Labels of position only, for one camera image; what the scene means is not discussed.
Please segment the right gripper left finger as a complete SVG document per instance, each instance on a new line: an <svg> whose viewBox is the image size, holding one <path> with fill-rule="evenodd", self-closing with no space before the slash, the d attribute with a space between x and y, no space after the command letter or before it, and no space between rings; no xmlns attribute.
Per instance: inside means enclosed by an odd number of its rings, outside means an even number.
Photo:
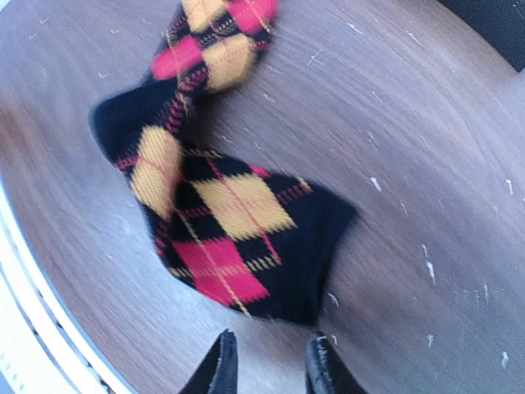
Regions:
<svg viewBox="0 0 525 394"><path fill-rule="evenodd" d="M238 364L235 334L225 330L214 341L180 394L236 394Z"/></svg>

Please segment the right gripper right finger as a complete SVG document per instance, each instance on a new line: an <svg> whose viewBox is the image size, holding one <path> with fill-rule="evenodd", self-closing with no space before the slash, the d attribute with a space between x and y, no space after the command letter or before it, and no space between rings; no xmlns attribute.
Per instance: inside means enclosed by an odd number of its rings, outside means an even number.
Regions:
<svg viewBox="0 0 525 394"><path fill-rule="evenodd" d="M367 394L349 371L324 332L315 332L306 346L308 394Z"/></svg>

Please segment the black red orange argyle sock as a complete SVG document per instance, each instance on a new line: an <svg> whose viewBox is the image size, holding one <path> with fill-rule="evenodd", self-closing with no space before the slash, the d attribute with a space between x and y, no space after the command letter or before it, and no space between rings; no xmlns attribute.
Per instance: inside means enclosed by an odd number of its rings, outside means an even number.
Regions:
<svg viewBox="0 0 525 394"><path fill-rule="evenodd" d="M277 12L275 1L183 1L144 80L98 104L90 123L176 279L244 314L313 326L356 208L192 144L187 124L203 96L249 76Z"/></svg>

